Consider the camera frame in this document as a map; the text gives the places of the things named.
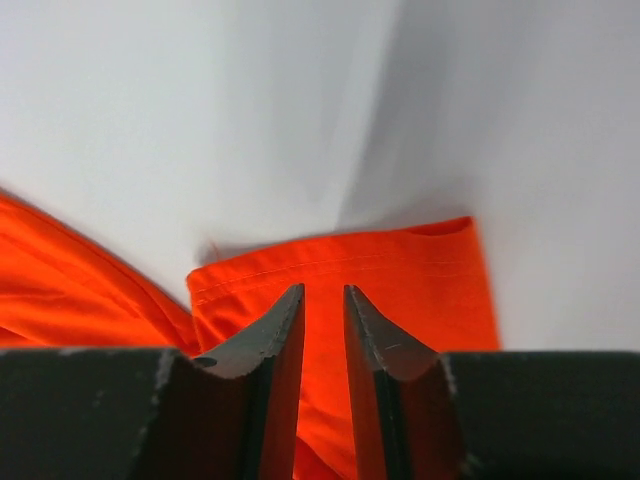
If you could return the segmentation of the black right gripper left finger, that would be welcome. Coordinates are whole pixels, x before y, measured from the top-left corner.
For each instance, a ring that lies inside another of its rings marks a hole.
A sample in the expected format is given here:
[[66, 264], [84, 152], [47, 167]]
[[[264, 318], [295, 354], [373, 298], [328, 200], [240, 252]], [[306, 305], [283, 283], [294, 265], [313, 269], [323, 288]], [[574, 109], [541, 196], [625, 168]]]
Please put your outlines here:
[[288, 479], [304, 288], [216, 348], [5, 349], [5, 479]]

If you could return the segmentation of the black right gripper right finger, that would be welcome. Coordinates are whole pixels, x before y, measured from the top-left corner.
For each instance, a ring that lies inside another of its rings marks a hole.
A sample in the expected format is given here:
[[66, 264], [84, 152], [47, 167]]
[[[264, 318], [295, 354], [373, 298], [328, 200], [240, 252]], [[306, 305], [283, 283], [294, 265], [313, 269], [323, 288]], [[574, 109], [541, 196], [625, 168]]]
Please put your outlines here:
[[635, 352], [443, 352], [344, 291], [362, 479], [635, 479]]

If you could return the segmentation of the orange t shirt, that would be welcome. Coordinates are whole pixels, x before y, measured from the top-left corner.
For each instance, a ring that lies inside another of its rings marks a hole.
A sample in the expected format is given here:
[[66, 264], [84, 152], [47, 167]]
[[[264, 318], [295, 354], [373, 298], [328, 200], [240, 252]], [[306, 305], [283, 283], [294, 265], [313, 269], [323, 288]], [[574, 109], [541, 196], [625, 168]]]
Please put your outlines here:
[[203, 353], [262, 315], [291, 285], [306, 290], [293, 475], [357, 475], [343, 337], [343, 291], [359, 287], [436, 350], [500, 346], [475, 221], [284, 243], [192, 271], [183, 308], [150, 280], [53, 217], [1, 198], [5, 347], [171, 346]]

